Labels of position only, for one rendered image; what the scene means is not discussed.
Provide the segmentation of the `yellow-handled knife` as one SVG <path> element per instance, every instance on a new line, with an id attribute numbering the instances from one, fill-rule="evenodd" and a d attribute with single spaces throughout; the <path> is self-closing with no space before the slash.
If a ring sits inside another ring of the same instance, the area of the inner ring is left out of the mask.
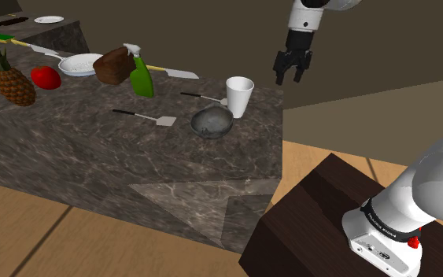
<path id="1" fill-rule="evenodd" d="M 170 76 L 170 77 L 183 78 L 183 79 L 198 79 L 199 78 L 199 76 L 197 76 L 193 72 L 182 71 L 182 70 L 171 69 L 171 68 L 162 68 L 162 67 L 157 67 L 157 66 L 152 66 L 152 65 L 147 65 L 146 67 L 149 70 L 166 72 L 168 74 L 168 76 Z"/>
<path id="2" fill-rule="evenodd" d="M 45 47 L 41 47 L 41 46 L 36 46 L 30 43 L 26 43 L 26 42 L 21 42 L 15 39 L 10 39 L 9 40 L 11 43 L 15 44 L 15 45 L 20 45 L 20 46 L 27 46 L 32 48 L 35 52 L 41 53 L 41 54 L 53 54 L 53 55 L 58 55 L 58 52 L 51 50 L 51 49 L 47 49 Z"/>

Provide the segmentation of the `grey bowl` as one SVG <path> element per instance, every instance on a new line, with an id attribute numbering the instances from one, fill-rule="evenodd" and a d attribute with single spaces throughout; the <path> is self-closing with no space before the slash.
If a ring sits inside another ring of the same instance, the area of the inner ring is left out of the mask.
<path id="1" fill-rule="evenodd" d="M 219 139 L 233 126 L 232 112 L 220 105 L 211 105 L 195 113 L 190 120 L 193 133 L 203 139 Z"/>

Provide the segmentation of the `red tomato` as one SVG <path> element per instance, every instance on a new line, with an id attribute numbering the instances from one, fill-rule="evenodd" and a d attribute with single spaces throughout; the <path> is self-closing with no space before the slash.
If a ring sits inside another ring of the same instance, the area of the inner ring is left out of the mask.
<path id="1" fill-rule="evenodd" d="M 61 86 L 58 72 L 49 66 L 39 66 L 31 70 L 34 84 L 44 90 L 54 90 Z"/>

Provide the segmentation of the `brown bread loaf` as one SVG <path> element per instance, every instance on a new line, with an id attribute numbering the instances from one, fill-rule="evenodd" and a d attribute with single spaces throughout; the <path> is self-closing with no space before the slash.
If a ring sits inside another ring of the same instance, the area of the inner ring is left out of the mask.
<path id="1" fill-rule="evenodd" d="M 136 69 L 133 57 L 125 46 L 103 55 L 93 63 L 99 81 L 111 85 L 119 85 Z"/>

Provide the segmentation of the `white cup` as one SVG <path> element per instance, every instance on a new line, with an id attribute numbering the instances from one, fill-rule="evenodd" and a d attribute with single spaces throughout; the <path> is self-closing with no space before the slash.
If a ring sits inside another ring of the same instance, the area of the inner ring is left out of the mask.
<path id="1" fill-rule="evenodd" d="M 232 76 L 226 81 L 227 107 L 235 119 L 243 116 L 254 88 L 254 82 L 243 76 Z"/>

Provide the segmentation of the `dark brown robot stand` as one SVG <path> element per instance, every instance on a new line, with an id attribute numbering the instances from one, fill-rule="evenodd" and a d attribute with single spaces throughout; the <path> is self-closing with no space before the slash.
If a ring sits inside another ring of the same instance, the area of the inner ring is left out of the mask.
<path id="1" fill-rule="evenodd" d="M 389 277 L 354 253 L 343 215 L 385 188 L 334 154 L 263 215 L 240 260 L 249 277 Z M 421 230 L 418 277 L 443 277 L 443 226 Z"/>

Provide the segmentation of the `black-handled metal spatula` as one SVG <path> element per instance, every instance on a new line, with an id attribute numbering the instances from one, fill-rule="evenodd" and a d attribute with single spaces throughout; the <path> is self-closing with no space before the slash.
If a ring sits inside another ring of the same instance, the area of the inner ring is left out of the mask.
<path id="1" fill-rule="evenodd" d="M 119 110 L 119 109 L 113 109 L 113 112 L 127 114 L 127 115 L 132 115 L 132 116 L 139 116 L 141 118 L 153 120 L 156 123 L 157 126 L 170 127 L 176 121 L 176 118 L 174 116 L 161 116 L 161 117 L 158 117 L 158 118 L 154 118 L 154 117 L 151 117 L 151 116 L 145 116 L 145 115 L 142 115 L 142 114 L 138 114 L 138 113 L 134 113 L 134 112 L 130 112 L 130 111 Z"/>

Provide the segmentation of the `black-handled metal spoon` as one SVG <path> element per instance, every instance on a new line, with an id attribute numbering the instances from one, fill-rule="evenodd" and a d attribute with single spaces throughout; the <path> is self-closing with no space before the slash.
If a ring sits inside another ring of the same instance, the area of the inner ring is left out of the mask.
<path id="1" fill-rule="evenodd" d="M 198 98 L 205 98 L 208 100 L 212 100 L 214 102 L 219 102 L 221 105 L 225 105 L 227 106 L 227 99 L 223 98 L 223 99 L 216 99 L 216 98 L 210 98 L 204 95 L 200 95 L 200 94 L 193 94 L 193 93 L 187 93 L 187 92 L 181 92 L 182 95 L 189 95 L 189 96 L 193 96 L 193 97 L 198 97 Z"/>

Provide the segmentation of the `green spray bottle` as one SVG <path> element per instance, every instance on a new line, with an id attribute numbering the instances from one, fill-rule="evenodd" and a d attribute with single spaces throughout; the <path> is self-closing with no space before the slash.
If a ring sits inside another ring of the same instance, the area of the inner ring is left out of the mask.
<path id="1" fill-rule="evenodd" d="M 135 94 L 152 98 L 154 96 L 153 81 L 149 69 L 141 57 L 141 48 L 130 43 L 124 43 L 123 46 L 127 48 L 128 54 L 133 56 L 135 63 L 135 69 L 129 76 Z"/>

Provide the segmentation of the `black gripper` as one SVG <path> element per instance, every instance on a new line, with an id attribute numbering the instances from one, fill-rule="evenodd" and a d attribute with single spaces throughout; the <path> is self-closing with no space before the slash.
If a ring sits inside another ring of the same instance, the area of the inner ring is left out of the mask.
<path id="1" fill-rule="evenodd" d="M 286 37 L 286 50 L 279 51 L 275 58 L 273 71 L 275 72 L 275 83 L 282 85 L 284 76 L 291 66 L 291 57 L 298 57 L 295 61 L 296 71 L 293 78 L 295 83 L 301 81 L 305 70 L 309 69 L 312 60 L 312 51 L 307 51 L 312 45 L 314 33 L 312 31 L 295 31 L 290 29 Z"/>

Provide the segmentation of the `white frying pan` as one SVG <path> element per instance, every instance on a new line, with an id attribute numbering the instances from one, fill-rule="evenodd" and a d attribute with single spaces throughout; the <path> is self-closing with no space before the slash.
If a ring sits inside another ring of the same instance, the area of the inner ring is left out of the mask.
<path id="1" fill-rule="evenodd" d="M 67 76 L 85 77 L 95 75 L 93 64 L 102 57 L 102 54 L 75 54 L 70 57 L 61 57 L 56 54 L 46 54 L 61 61 L 58 68 Z"/>

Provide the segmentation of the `pineapple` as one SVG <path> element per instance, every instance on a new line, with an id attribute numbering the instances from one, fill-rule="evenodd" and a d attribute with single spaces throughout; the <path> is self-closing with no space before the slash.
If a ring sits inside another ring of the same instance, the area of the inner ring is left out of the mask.
<path id="1" fill-rule="evenodd" d="M 0 48 L 0 91 L 5 98 L 18 106 L 30 106 L 35 103 L 36 92 L 31 81 L 7 58 L 6 50 Z"/>

